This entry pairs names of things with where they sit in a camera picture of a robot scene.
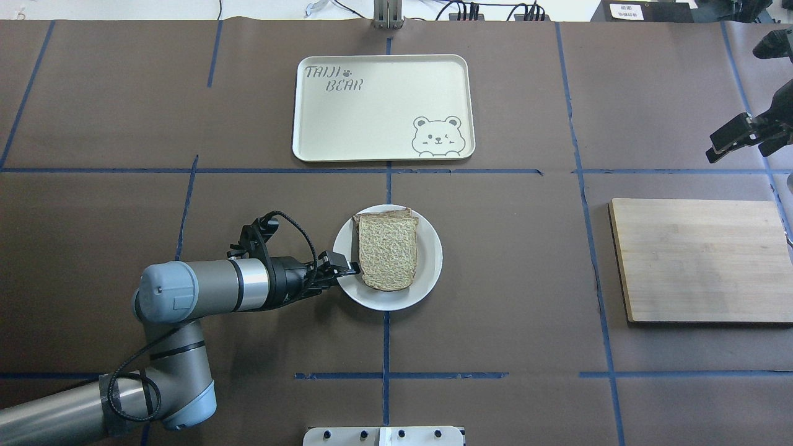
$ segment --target slice of bread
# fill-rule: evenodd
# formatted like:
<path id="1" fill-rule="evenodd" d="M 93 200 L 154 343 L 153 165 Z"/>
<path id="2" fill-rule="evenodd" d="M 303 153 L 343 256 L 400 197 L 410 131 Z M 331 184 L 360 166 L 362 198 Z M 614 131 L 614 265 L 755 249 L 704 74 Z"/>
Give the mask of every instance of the slice of bread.
<path id="1" fill-rule="evenodd" d="M 416 277 L 419 219 L 411 210 L 360 213 L 353 217 L 358 230 L 358 263 L 363 282 L 375 290 L 407 288 Z"/>

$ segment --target white plate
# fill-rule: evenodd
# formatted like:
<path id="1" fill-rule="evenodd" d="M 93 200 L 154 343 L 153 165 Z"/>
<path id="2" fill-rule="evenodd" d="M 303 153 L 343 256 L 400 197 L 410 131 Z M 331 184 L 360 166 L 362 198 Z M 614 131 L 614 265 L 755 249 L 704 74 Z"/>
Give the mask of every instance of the white plate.
<path id="1" fill-rule="evenodd" d="M 405 209 L 404 206 L 378 205 L 366 208 L 359 213 L 403 209 Z M 441 275 L 441 266 L 443 265 L 441 239 L 438 238 L 438 233 L 426 218 L 415 210 L 411 211 L 414 217 L 419 218 L 419 226 L 416 229 L 418 245 L 416 279 L 411 286 L 404 290 L 380 291 L 367 286 L 361 279 L 361 275 L 340 277 L 339 285 L 357 303 L 372 310 L 402 310 L 423 299 L 424 296 L 430 293 L 435 283 L 438 282 L 438 277 Z M 358 259 L 351 258 L 353 242 L 357 238 L 358 232 L 355 230 L 355 223 L 351 218 L 339 230 L 339 235 L 336 236 L 336 242 L 333 244 L 333 251 L 344 254 L 350 261 L 358 261 Z"/>
<path id="2" fill-rule="evenodd" d="M 292 152 L 306 162 L 473 154 L 468 65 L 456 55 L 311 56 L 297 67 Z"/>

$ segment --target bear ear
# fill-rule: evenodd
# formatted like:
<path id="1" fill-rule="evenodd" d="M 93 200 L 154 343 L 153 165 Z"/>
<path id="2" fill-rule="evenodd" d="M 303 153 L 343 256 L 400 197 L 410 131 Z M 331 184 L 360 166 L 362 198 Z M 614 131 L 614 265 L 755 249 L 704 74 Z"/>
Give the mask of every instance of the bear ear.
<path id="1" fill-rule="evenodd" d="M 426 119 L 423 116 L 419 116 L 413 120 L 413 127 L 416 127 L 418 129 L 422 125 L 427 124 L 429 121 L 430 121 L 429 119 Z"/>
<path id="2" fill-rule="evenodd" d="M 458 129 L 460 128 L 460 125 L 462 125 L 462 123 L 460 122 L 460 118 L 456 116 L 449 116 L 448 118 L 446 118 L 446 122 L 452 124 L 454 127 L 457 127 Z"/>

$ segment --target bear face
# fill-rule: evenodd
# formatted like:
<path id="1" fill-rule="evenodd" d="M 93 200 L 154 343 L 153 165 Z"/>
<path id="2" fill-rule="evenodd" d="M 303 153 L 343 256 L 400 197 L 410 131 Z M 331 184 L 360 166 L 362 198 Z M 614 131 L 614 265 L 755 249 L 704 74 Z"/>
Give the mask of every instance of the bear face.
<path id="1" fill-rule="evenodd" d="M 449 116 L 443 121 L 430 121 L 423 116 L 413 121 L 416 135 L 413 150 L 419 156 L 459 156 L 465 148 L 465 139 L 460 133 L 460 118 Z"/>

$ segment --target wooden board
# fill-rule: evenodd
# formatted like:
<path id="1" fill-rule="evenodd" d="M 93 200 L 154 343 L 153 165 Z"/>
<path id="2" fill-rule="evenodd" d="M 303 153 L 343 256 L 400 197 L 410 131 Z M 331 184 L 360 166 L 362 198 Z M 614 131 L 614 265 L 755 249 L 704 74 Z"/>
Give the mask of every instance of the wooden board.
<path id="1" fill-rule="evenodd" d="M 628 320 L 793 322 L 793 265 L 773 202 L 614 198 Z"/>

